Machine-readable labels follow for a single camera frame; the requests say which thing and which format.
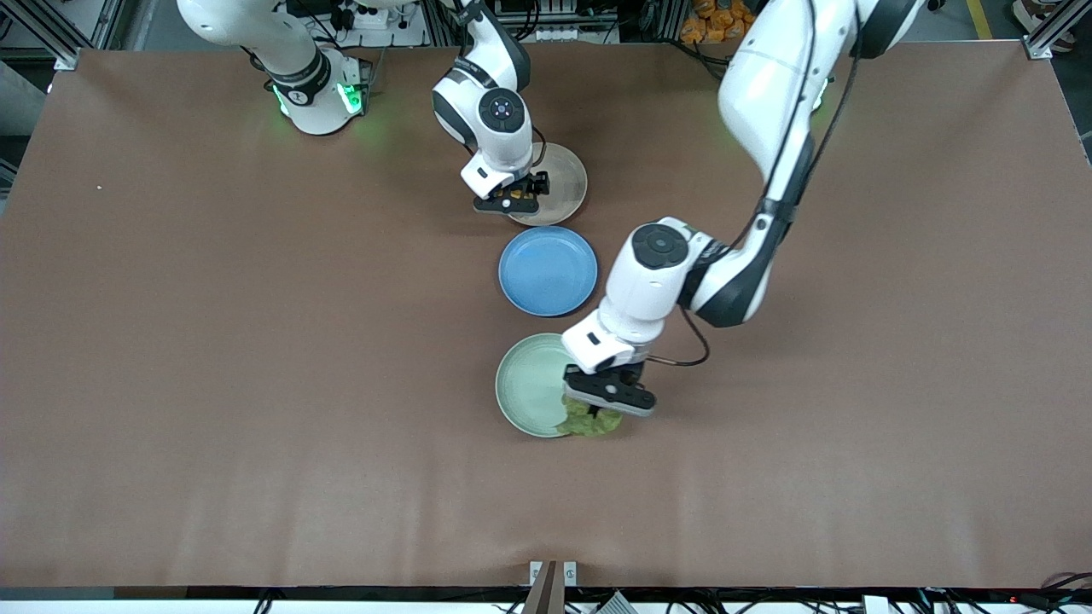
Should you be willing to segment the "green lettuce leaf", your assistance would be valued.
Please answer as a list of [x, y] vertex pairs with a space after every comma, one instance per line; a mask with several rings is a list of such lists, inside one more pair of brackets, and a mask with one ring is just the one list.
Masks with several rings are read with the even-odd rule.
[[562, 397], [562, 403], [566, 417], [556, 427], [562, 436], [601, 437], [612, 434], [624, 423], [624, 413], [616, 409], [592, 408], [572, 397]]

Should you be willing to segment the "beige round plate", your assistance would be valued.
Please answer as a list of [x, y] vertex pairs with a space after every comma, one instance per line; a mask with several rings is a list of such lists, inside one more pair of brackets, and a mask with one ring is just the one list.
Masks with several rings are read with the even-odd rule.
[[508, 219], [531, 227], [561, 224], [578, 212], [587, 194], [587, 172], [575, 153], [558, 143], [547, 142], [543, 145], [534, 142], [531, 145], [531, 162], [538, 160], [543, 147], [545, 155], [531, 172], [546, 172], [549, 175], [549, 194], [538, 196], [536, 213], [508, 214]]

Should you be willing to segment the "pale green round plate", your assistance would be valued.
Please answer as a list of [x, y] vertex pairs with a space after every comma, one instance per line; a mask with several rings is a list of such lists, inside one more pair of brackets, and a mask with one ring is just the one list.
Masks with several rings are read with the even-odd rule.
[[497, 405], [508, 423], [530, 436], [562, 437], [558, 426], [568, 416], [563, 374], [570, 361], [558, 333], [526, 336], [508, 350], [495, 377]]

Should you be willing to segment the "blue round plate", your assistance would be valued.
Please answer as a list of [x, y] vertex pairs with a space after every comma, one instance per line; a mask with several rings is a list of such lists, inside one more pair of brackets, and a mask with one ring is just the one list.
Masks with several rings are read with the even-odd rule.
[[559, 226], [531, 227], [509, 241], [498, 279], [508, 302], [534, 317], [563, 317], [584, 306], [598, 281], [587, 240]]

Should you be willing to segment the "white power strip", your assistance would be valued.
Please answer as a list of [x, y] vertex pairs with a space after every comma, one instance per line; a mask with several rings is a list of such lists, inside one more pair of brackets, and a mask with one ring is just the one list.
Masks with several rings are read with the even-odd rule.
[[416, 3], [394, 3], [394, 0], [373, 0], [375, 4], [363, 0], [346, 0], [351, 10], [352, 27], [364, 31], [405, 29], [417, 11]]
[[608, 24], [605, 29], [587, 29], [578, 25], [546, 25], [535, 29], [533, 40], [545, 42], [586, 42], [594, 45], [616, 45], [619, 43], [617, 25]]

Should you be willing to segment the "pile of orange items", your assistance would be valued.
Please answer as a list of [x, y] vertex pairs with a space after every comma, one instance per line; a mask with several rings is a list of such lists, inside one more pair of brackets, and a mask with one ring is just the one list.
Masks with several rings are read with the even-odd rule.
[[682, 45], [707, 45], [741, 38], [752, 29], [753, 14], [744, 0], [690, 0], [678, 39]]

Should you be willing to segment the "metal table edge bracket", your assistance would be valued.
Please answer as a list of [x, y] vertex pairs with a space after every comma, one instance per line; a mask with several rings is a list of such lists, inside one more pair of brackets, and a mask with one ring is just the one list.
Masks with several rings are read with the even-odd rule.
[[531, 562], [521, 614], [571, 614], [566, 590], [578, 585], [577, 562]]

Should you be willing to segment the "aluminium frame post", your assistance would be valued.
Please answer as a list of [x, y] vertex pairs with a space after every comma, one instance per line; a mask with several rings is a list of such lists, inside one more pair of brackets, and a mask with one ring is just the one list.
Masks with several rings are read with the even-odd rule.
[[1022, 37], [1023, 50], [1029, 60], [1047, 60], [1053, 57], [1054, 44], [1092, 10], [1092, 0], [1026, 0], [1041, 8], [1053, 5], [1038, 23], [1032, 23]]
[[0, 0], [0, 9], [27, 28], [54, 55], [55, 70], [74, 70], [79, 51], [92, 46], [70, 20], [44, 0]]

